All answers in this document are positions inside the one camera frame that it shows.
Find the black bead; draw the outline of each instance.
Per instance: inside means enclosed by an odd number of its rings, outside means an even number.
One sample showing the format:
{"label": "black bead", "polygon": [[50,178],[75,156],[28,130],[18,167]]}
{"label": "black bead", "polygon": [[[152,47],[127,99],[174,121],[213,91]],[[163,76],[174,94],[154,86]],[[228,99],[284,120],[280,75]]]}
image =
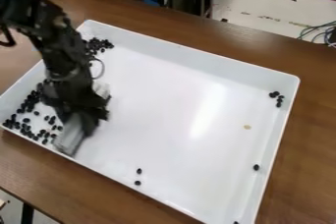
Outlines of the black bead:
{"label": "black bead", "polygon": [[259,165],[256,165],[256,164],[255,164],[255,165],[253,166],[253,170],[254,170],[254,171],[258,171],[259,169],[260,169],[260,166],[259,166]]}

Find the wooden table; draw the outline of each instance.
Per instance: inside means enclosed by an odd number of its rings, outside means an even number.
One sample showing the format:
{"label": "wooden table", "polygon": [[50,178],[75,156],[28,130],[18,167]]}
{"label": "wooden table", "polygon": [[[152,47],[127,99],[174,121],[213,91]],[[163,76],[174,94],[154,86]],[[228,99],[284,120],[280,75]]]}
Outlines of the wooden table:
{"label": "wooden table", "polygon": [[[264,31],[127,0],[55,0],[85,19],[287,72],[302,84],[257,223],[331,223],[336,218],[336,52]],[[0,93],[38,59],[21,36],[1,51]],[[66,224],[197,223],[165,205],[8,132],[0,132],[0,188]]]}

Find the white tray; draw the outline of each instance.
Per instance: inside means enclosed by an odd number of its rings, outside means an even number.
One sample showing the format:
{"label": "white tray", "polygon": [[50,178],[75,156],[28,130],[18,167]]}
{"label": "white tray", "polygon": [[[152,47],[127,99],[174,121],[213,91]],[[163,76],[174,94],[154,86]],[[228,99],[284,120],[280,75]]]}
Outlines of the white tray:
{"label": "white tray", "polygon": [[[115,45],[99,56],[113,98],[110,121],[70,159],[202,222],[253,223],[300,80],[94,21],[79,31]],[[43,79],[39,62],[0,97],[0,121]]]}

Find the small black object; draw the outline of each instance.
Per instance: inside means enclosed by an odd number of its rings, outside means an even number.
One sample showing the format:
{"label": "small black object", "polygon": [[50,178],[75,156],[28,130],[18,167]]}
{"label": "small black object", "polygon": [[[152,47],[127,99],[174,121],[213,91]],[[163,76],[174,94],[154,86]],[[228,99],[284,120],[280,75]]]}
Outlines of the small black object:
{"label": "small black object", "polygon": [[277,97],[279,94],[280,94],[279,91],[274,91],[274,92],[269,93],[269,96],[270,96],[271,98],[275,98],[275,97]]}
{"label": "small black object", "polygon": [[254,171],[258,171],[259,169],[260,169],[260,166],[259,166],[259,165],[256,165],[256,164],[255,164],[255,165],[253,166],[253,170],[254,170]]}

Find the wire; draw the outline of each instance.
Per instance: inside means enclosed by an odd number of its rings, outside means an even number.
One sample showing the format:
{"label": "wire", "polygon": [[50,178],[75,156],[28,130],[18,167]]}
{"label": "wire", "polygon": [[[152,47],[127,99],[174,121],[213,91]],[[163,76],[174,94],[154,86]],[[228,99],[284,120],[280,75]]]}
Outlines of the wire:
{"label": "wire", "polygon": [[330,22],[330,23],[327,23],[327,24],[323,24],[323,25],[320,25],[320,26],[311,26],[311,27],[305,28],[301,31],[298,39],[303,39],[309,33],[313,32],[315,30],[318,30],[320,28],[327,28],[327,27],[334,27],[334,26],[336,26],[336,21],[333,21],[333,22]]}

